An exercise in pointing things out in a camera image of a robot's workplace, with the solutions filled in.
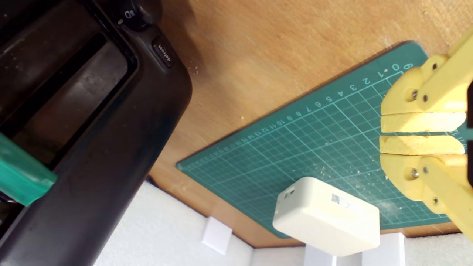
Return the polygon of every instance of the white plastic block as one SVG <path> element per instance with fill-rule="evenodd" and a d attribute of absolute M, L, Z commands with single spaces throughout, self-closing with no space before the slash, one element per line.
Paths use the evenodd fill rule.
<path fill-rule="evenodd" d="M 306 245 L 304 266 L 337 266 L 337 257 Z"/>
<path fill-rule="evenodd" d="M 202 243 L 220 254 L 225 255 L 231 235 L 232 229 L 230 227 L 224 225 L 212 216 L 209 216 L 207 218 L 207 224 L 205 225 Z"/>
<path fill-rule="evenodd" d="M 361 255 L 362 266 L 405 266 L 404 239 L 402 233 L 381 235 L 379 247 Z"/>
<path fill-rule="evenodd" d="M 279 194 L 272 224 L 338 257 L 379 245 L 379 209 L 314 177 L 303 177 Z"/>

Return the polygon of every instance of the wooden surface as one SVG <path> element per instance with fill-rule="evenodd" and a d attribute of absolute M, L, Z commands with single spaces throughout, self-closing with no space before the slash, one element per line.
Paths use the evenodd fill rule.
<path fill-rule="evenodd" d="M 154 165 L 158 185 L 260 247 L 279 239 L 175 169 L 179 160 L 399 42 L 444 53 L 473 26 L 470 0 L 163 0 L 160 27 L 189 68 L 193 98 Z M 403 230 L 457 232 L 451 223 Z"/>

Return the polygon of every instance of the metal screw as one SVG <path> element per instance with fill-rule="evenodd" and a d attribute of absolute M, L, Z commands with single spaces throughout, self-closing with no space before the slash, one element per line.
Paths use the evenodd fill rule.
<path fill-rule="evenodd" d="M 419 173 L 417 172 L 417 169 L 416 168 L 412 168 L 411 170 L 411 176 L 412 178 L 416 179 L 419 177 Z"/>
<path fill-rule="evenodd" d="M 414 99 L 414 100 L 417 99 L 417 92 L 418 92 L 418 90 L 413 90 L 412 91 L 412 99 Z"/>

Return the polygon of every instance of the qr code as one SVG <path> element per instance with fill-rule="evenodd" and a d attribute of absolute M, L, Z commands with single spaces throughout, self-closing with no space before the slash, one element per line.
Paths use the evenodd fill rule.
<path fill-rule="evenodd" d="M 340 197 L 335 194 L 332 194 L 332 201 L 337 204 L 340 204 Z"/>

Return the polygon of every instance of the green object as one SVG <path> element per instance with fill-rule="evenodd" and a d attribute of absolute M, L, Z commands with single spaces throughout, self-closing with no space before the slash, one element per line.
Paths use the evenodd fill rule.
<path fill-rule="evenodd" d="M 0 191 L 27 206 L 42 197 L 57 176 L 0 134 Z"/>
<path fill-rule="evenodd" d="M 176 167 L 281 238 L 272 226 L 277 196 L 306 176 L 377 206 L 381 229 L 448 222 L 404 197 L 379 164 L 383 96 L 426 59 L 418 44 L 403 44 Z M 464 125 L 452 134 L 466 147 Z"/>

